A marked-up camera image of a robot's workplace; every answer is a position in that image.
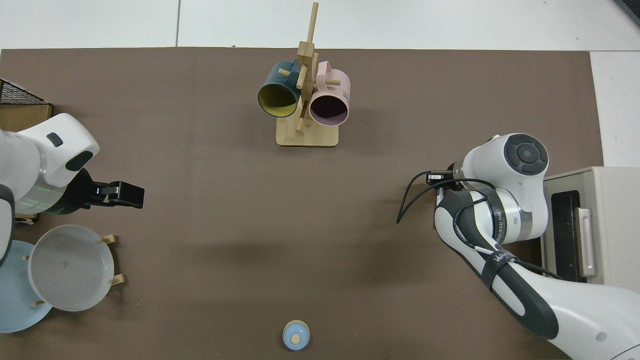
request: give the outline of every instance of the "black wire rack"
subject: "black wire rack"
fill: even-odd
[[[49,105],[25,89],[0,79],[0,105]]]

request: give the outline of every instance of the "pink mug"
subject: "pink mug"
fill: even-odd
[[[331,69],[328,61],[322,61],[318,63],[316,87],[309,102],[311,118],[325,126],[338,126],[347,121],[351,91],[347,74]]]

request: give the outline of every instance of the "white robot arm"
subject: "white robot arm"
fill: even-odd
[[[547,224],[548,156],[525,134],[496,136],[453,165],[461,181],[435,211],[438,235],[504,307],[574,359],[640,359],[640,295],[529,271],[502,243],[540,236]]]
[[[144,189],[95,183],[84,165],[100,150],[93,136],[62,113],[18,133],[0,130],[0,265],[15,213],[71,213],[90,205],[142,208]]]

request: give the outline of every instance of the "plate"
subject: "plate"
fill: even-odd
[[[62,225],[38,240],[29,258],[33,290],[51,306],[82,311],[109,292],[113,256],[102,237],[80,225]]]
[[[13,240],[0,266],[0,332],[16,332],[33,326],[49,313],[51,305],[32,306],[40,300],[29,283],[28,265],[33,245]]]

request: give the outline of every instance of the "blue plate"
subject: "blue plate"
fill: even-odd
[[[32,306],[40,299],[29,283],[29,261],[22,258],[30,256],[32,250],[32,244],[13,240],[0,266],[0,332],[24,330],[42,320],[51,310],[47,303]]]

